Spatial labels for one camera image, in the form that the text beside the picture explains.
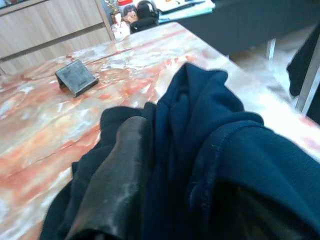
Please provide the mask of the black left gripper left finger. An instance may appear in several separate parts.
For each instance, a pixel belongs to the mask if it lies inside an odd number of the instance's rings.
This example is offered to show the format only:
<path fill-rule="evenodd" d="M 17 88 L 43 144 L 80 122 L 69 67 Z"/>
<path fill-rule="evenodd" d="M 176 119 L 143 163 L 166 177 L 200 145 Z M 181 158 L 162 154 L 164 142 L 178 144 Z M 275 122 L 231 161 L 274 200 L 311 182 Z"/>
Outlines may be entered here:
<path fill-rule="evenodd" d="M 139 240 L 151 169 L 152 124 L 130 117 L 92 176 L 66 240 Z"/>

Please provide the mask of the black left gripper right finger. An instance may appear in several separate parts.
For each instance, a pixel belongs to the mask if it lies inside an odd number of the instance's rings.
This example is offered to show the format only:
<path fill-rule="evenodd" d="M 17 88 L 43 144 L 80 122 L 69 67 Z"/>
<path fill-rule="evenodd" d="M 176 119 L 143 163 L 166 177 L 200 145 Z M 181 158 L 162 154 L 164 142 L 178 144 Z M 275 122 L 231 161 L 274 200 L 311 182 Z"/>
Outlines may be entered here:
<path fill-rule="evenodd" d="M 318 240 L 318 234 L 274 200 L 221 182 L 213 194 L 212 240 Z"/>

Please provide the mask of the dark shorts with red trim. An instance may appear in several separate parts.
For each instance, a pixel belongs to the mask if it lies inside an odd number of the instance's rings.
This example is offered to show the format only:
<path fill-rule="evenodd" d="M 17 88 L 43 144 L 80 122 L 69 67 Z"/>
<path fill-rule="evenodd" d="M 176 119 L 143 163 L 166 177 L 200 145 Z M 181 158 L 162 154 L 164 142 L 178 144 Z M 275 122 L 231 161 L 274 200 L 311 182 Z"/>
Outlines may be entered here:
<path fill-rule="evenodd" d="M 152 126 L 152 165 L 139 240 L 212 240 L 219 183 L 252 190 L 292 211 L 320 240 L 320 164 L 244 110 L 221 70 L 184 64 L 157 104 L 103 111 L 100 139 L 72 164 L 72 180 L 45 217 L 39 240 L 66 240 L 91 178 L 118 128 L 140 116 Z"/>

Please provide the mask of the marble-pattern folding table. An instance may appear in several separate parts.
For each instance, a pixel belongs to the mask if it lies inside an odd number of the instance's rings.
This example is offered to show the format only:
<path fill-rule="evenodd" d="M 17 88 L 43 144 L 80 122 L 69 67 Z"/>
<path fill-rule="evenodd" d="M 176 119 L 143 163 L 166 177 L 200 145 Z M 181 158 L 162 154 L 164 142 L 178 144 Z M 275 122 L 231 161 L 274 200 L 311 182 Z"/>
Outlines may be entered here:
<path fill-rule="evenodd" d="M 75 60 L 98 78 L 77 97 L 55 75 Z M 99 141 L 103 110 L 157 102 L 185 62 L 227 71 L 226 86 L 247 111 L 320 163 L 320 126 L 185 27 L 167 23 L 0 76 L 0 240 L 38 240 L 72 163 Z"/>

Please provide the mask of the silver metal clothes rack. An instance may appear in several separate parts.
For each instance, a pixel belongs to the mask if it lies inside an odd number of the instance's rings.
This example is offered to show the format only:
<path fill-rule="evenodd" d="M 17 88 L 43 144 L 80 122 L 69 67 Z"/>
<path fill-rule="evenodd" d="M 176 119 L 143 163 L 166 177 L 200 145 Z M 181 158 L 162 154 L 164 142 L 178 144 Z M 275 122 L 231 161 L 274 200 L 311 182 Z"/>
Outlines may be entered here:
<path fill-rule="evenodd" d="M 320 85 L 320 48 L 314 50 L 295 109 L 306 116 Z"/>

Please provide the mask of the pink tissue box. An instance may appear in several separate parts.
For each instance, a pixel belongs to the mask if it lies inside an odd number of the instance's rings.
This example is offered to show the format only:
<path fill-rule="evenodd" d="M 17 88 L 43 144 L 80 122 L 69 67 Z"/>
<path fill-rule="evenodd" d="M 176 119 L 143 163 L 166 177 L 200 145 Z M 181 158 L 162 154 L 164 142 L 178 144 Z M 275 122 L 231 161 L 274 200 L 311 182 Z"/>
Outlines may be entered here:
<path fill-rule="evenodd" d="M 121 40 L 131 34 L 130 26 L 125 21 L 113 24 L 111 29 L 116 40 Z"/>

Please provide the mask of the light wooden cabinet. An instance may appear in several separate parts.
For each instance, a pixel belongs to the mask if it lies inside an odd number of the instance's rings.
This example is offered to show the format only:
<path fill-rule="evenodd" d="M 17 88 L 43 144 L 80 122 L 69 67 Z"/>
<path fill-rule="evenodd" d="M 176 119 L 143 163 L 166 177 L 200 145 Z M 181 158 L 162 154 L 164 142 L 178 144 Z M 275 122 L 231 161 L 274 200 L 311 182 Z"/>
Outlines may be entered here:
<path fill-rule="evenodd" d="M 103 0 L 14 0 L 0 7 L 0 75 L 114 38 Z"/>

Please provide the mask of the red-lid jar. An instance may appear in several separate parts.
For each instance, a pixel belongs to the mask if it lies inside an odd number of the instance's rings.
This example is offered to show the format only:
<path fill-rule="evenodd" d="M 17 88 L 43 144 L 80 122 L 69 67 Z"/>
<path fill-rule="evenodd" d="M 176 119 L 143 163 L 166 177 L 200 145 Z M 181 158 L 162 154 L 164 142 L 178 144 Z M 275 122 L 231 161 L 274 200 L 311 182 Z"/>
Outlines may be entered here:
<path fill-rule="evenodd" d="M 130 25 L 138 21 L 137 9 L 133 0 L 118 0 L 117 3 L 124 22 Z"/>

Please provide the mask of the black plush toy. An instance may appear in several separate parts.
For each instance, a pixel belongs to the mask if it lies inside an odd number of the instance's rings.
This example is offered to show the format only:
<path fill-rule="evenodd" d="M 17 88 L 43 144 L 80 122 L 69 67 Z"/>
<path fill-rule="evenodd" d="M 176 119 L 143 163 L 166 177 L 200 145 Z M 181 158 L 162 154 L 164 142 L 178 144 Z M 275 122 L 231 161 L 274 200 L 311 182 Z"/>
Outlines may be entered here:
<path fill-rule="evenodd" d="M 159 13 L 154 4 L 148 0 L 142 0 L 137 4 L 138 20 L 130 24 L 132 34 L 141 32 L 159 25 Z"/>

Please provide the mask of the trophy with blue ornament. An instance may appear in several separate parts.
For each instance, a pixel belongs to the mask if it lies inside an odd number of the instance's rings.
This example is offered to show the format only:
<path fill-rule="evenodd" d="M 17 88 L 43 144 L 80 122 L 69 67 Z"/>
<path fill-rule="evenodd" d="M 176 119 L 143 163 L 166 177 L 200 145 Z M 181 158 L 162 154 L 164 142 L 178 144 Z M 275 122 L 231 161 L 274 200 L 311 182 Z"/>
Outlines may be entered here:
<path fill-rule="evenodd" d="M 118 0 L 103 0 L 107 7 L 111 9 L 112 13 L 118 13 Z"/>

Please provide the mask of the black TV console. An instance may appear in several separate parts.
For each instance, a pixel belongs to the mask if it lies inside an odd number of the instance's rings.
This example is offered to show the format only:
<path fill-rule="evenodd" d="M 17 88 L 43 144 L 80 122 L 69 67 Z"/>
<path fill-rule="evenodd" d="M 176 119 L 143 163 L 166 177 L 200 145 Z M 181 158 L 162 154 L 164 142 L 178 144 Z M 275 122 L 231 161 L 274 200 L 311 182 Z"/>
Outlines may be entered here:
<path fill-rule="evenodd" d="M 232 55 L 320 23 L 320 0 L 215 0 L 212 13 L 178 23 Z"/>

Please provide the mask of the paper stack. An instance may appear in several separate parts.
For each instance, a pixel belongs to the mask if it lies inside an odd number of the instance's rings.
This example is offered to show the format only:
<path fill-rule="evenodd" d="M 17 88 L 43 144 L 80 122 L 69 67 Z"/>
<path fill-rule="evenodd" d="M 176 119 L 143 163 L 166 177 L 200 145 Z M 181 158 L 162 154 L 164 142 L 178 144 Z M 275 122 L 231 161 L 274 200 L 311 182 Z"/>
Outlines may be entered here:
<path fill-rule="evenodd" d="M 211 14 L 216 7 L 213 0 L 172 0 L 157 2 L 158 22 L 160 24 Z"/>

